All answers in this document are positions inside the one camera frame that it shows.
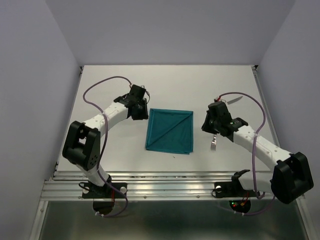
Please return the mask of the metal fork black handle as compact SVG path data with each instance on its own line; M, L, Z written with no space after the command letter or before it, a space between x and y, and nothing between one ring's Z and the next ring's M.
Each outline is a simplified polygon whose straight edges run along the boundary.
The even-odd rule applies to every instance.
M210 144L210 150L215 152L216 151L216 147L217 147L217 135L213 134L212 141L211 141L211 144Z

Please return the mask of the teal cloth napkin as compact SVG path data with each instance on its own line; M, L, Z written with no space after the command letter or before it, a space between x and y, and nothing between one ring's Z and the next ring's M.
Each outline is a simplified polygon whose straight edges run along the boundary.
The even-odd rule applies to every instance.
M189 155L194 150L194 112L152 108L149 112L145 149Z

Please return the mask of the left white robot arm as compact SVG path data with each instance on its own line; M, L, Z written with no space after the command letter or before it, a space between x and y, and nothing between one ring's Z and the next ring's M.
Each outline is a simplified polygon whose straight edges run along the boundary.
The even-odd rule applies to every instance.
M81 188L87 193L106 197L111 193L111 176L101 167L102 153L106 147L109 130L131 118L147 120L148 108L144 87L133 84L129 93L117 97L100 114L83 121L73 121L66 135L62 156L78 167L88 178Z

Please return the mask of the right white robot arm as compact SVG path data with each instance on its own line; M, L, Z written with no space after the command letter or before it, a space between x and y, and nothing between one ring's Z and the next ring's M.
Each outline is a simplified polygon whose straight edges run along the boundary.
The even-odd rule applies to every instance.
M230 181L215 183L214 197L242 197L246 192L253 197L256 192L263 192L289 204L314 187L309 162L303 153L291 153L258 135L243 119L232 118L224 102L216 101L208 106L201 129L241 146L269 168L269 172L244 169L236 172Z

